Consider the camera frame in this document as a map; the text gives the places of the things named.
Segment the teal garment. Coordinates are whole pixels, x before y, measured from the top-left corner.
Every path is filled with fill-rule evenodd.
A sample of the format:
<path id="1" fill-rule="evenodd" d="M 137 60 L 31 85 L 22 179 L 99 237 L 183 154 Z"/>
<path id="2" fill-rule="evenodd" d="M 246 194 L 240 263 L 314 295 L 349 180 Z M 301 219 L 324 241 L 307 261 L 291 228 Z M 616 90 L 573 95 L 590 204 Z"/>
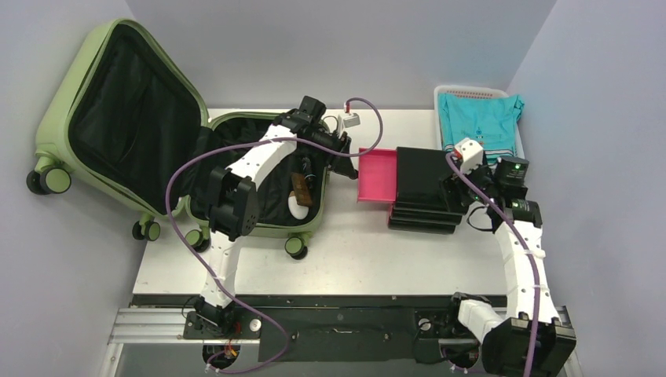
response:
<path id="1" fill-rule="evenodd" d="M 519 95 L 481 99 L 438 94 L 442 148 L 449 152 L 469 138 L 483 147 L 491 164 L 499 157 L 518 156 L 518 120 L 524 106 Z"/>

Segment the white brown cosmetic palette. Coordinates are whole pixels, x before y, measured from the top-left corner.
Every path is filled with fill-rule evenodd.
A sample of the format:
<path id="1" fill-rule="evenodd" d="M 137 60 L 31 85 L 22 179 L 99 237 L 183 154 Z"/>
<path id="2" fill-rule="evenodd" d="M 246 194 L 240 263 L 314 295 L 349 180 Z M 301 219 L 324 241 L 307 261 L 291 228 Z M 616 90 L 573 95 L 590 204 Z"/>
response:
<path id="1" fill-rule="evenodd" d="M 291 186 L 292 189 L 287 198 L 288 210 L 294 218 L 303 220 L 314 205 L 305 176 L 300 173 L 292 173 Z"/>

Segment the black and pink storage organizer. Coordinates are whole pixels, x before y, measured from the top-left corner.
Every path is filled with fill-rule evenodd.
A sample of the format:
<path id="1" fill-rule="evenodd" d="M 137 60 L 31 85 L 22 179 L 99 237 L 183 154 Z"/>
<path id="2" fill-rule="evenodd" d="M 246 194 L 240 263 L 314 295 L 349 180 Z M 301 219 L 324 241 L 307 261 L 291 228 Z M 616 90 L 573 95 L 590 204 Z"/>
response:
<path id="1" fill-rule="evenodd" d="M 387 204 L 389 229 L 455 232 L 468 208 L 446 201 L 441 181 L 452 176 L 446 152 L 412 147 L 361 151 L 357 200 Z"/>

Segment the white perforated plastic basket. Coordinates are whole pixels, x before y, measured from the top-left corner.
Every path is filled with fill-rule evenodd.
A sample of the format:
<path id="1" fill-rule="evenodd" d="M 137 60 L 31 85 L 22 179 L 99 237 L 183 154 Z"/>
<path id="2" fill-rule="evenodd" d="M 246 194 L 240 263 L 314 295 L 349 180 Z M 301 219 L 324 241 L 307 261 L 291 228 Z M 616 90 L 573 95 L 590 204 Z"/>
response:
<path id="1" fill-rule="evenodd" d="M 434 109 L 435 109 L 435 125 L 438 131 L 439 137 L 439 148 L 442 148 L 442 136 L 439 123 L 439 115 L 437 114 L 437 95 L 440 93 L 454 93 L 460 97 L 468 98 L 496 98 L 496 97 L 510 97 L 502 90 L 491 89 L 487 87 L 478 87 L 478 86 L 461 86 L 461 85 L 439 85 L 434 89 Z M 518 157 L 523 158 L 525 156 L 524 149 L 521 142 L 521 136 L 519 131 L 517 132 L 517 143 L 518 143 Z"/>

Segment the green hard-shell suitcase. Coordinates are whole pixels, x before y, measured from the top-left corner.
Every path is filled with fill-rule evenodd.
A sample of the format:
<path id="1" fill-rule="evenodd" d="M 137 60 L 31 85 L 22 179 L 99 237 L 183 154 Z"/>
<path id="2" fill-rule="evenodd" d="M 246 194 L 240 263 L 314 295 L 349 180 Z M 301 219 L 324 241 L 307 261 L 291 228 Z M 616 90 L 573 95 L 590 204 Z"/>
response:
<path id="1" fill-rule="evenodd" d="M 210 246 L 204 199 L 210 172 L 241 159 L 274 120 L 271 112 L 210 117 L 203 98 L 138 22 L 118 19 L 84 40 L 35 137 L 27 188 L 61 194 L 84 181 L 140 213 L 136 240 L 156 240 L 166 204 Z"/>

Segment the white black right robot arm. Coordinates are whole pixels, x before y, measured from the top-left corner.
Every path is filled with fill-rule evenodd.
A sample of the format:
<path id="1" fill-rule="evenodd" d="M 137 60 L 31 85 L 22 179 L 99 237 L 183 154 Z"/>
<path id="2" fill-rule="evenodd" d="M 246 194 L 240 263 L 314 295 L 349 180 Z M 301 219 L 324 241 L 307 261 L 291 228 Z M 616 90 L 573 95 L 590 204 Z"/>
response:
<path id="1" fill-rule="evenodd" d="M 471 332 L 480 343 L 484 370 L 501 376 L 556 376 L 576 348 L 576 333 L 555 308 L 544 266 L 543 219 L 539 204 L 526 198 L 528 162 L 501 159 L 495 170 L 464 173 L 463 158 L 445 156 L 458 192 L 485 203 L 502 255 L 507 307 L 500 315 L 485 299 L 461 294 L 443 314 L 453 335 Z"/>

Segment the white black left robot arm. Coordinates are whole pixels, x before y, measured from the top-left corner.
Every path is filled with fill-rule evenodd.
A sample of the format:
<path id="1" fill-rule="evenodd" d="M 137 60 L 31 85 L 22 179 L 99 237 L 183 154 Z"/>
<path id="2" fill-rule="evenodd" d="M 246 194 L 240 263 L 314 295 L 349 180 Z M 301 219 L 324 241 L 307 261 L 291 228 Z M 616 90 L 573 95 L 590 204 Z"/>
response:
<path id="1" fill-rule="evenodd" d="M 233 310 L 239 301 L 232 288 L 238 257 L 244 237 L 260 216 L 258 190 L 263 181 L 299 145 L 324 152 L 324 165 L 335 173 L 358 177 L 350 158 L 350 137 L 341 129 L 331 132 L 320 124 L 326 110 L 323 102 L 303 97 L 297 108 L 280 113 L 258 141 L 238 144 L 238 149 L 246 149 L 240 159 L 210 173 L 204 214 L 210 231 L 226 235 L 231 246 L 207 265 L 207 287 L 194 307 L 204 318 L 204 328 L 216 338 L 229 335 L 234 327 Z"/>

